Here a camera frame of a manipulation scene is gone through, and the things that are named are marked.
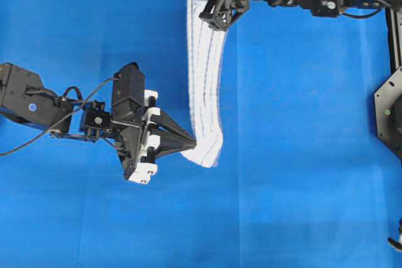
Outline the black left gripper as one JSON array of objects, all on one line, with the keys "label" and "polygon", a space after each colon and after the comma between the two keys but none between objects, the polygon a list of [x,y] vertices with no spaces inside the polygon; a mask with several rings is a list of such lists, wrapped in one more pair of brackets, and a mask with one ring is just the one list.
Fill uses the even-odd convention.
[{"label": "black left gripper", "polygon": [[[114,74],[112,125],[116,127],[116,150],[126,180],[147,185],[158,171],[155,161],[163,156],[194,149],[196,140],[169,114],[155,105],[158,93],[145,90],[145,76],[135,62]],[[156,123],[179,139],[152,134]]]}]

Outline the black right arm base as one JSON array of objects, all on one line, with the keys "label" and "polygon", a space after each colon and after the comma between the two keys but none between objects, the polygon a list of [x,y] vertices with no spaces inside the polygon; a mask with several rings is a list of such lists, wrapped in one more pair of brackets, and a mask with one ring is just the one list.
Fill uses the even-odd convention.
[{"label": "black right arm base", "polygon": [[401,13],[386,10],[391,76],[374,93],[377,136],[401,158]]}]

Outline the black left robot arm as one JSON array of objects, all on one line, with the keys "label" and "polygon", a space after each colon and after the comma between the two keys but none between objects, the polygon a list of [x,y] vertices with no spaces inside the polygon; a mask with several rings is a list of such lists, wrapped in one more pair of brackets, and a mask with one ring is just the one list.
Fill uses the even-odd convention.
[{"label": "black left robot arm", "polygon": [[59,139],[97,142],[116,152],[126,180],[146,185],[162,156],[194,149],[196,140],[156,105],[158,93],[145,88],[135,62],[123,66],[111,82],[111,111],[104,102],[83,98],[78,87],[62,95],[43,86],[38,74],[1,64],[1,115]]}]

